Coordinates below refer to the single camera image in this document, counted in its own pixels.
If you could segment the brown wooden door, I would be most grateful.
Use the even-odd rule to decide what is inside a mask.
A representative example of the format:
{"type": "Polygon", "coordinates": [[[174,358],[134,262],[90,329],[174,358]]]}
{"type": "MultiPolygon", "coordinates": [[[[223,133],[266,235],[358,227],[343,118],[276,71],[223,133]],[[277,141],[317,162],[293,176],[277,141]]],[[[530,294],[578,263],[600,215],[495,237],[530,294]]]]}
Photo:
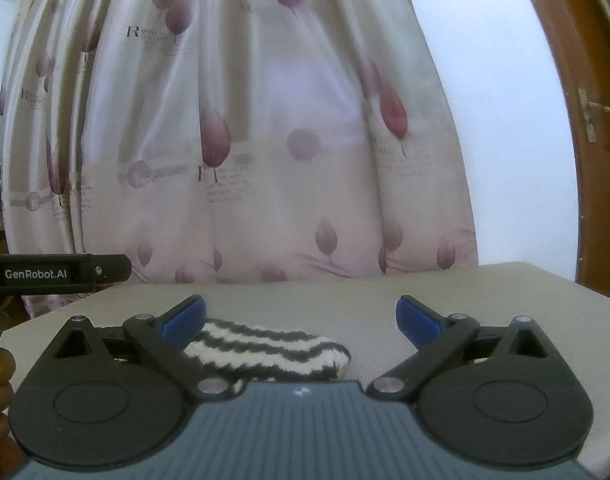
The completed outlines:
{"type": "Polygon", "coordinates": [[[599,0],[530,0],[551,49],[567,107],[579,194],[576,280],[610,297],[610,113],[586,137],[577,89],[610,106],[610,20],[599,0]]]}

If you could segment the pink leaf print curtain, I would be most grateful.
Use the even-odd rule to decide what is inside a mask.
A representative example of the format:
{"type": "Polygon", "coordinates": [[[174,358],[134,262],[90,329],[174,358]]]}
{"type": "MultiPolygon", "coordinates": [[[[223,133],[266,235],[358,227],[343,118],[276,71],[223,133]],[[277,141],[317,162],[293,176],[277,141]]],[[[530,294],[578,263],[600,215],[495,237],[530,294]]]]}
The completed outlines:
{"type": "Polygon", "coordinates": [[[123,254],[137,283],[478,260],[411,0],[21,0],[0,161],[10,252],[123,254]]]}

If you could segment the black white striped knit cardigan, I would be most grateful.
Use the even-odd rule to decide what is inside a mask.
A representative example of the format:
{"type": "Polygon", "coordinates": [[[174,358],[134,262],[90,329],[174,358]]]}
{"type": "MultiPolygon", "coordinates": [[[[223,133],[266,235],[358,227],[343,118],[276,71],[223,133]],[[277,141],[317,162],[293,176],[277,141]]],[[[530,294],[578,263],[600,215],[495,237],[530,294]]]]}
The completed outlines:
{"type": "Polygon", "coordinates": [[[185,354],[228,380],[235,392],[248,382],[334,382],[352,359],[343,344],[326,336],[219,318],[205,322],[185,354]]]}

